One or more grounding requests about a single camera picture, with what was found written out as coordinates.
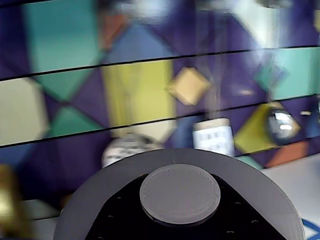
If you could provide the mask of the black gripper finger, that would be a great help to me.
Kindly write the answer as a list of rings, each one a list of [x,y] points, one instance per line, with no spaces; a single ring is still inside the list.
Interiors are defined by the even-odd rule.
[[[220,202],[205,222],[174,230],[176,240],[284,240],[265,218],[217,175]]]
[[[174,240],[174,230],[152,220],[143,210],[140,188],[143,174],[126,184],[101,207],[87,240]]]

